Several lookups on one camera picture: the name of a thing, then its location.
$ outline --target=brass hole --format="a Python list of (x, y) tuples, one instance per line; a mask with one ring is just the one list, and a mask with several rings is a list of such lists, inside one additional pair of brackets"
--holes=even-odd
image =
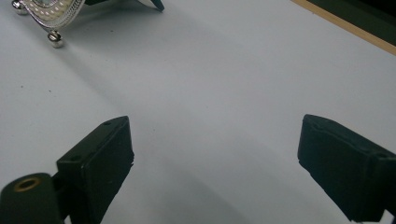
[(40, 182), (40, 179), (37, 177), (23, 179), (14, 186), (14, 191), (24, 192), (26, 190), (33, 189), (35, 186), (39, 185)]

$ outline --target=white surface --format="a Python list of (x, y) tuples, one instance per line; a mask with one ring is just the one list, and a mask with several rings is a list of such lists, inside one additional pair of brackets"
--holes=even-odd
[(103, 223), (349, 223), (298, 164), (302, 118), (395, 152), (396, 58), (290, 1), (163, 3), (85, 7), (53, 49), (1, 1), (0, 187), (128, 115)]

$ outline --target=silver frame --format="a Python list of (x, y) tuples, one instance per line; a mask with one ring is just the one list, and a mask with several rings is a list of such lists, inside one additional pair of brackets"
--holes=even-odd
[(52, 7), (55, 3), (58, 2), (58, 0), (51, 0), (49, 5), (40, 5), (39, 3), (37, 3), (37, 0), (33, 0), (33, 2), (35, 2), (36, 5), (40, 6), (40, 7)]
[(81, 8), (84, 6), (85, 0), (73, 0), (71, 5), (67, 8), (67, 10), (61, 16), (59, 16), (54, 20), (41, 19), (33, 12), (33, 10), (28, 4), (34, 3), (38, 8), (43, 8), (43, 9), (47, 7), (42, 7), (33, 0), (20, 0), (20, 2), (26, 7), (27, 11), (33, 17), (33, 19), (36, 22), (38, 22), (41, 26), (43, 26), (43, 28), (47, 28), (49, 30), (59, 30), (62, 27), (65, 27), (67, 24), (69, 24), (77, 16)]

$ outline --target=metal foot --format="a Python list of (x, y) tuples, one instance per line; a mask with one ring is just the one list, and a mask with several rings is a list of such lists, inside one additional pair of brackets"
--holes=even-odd
[(13, 0), (12, 7), (14, 7), (14, 10), (18, 15), (28, 14), (26, 7), (19, 0)]
[(58, 33), (58, 31), (50, 31), (47, 37), (51, 45), (56, 49), (59, 49), (64, 45), (62, 36)]

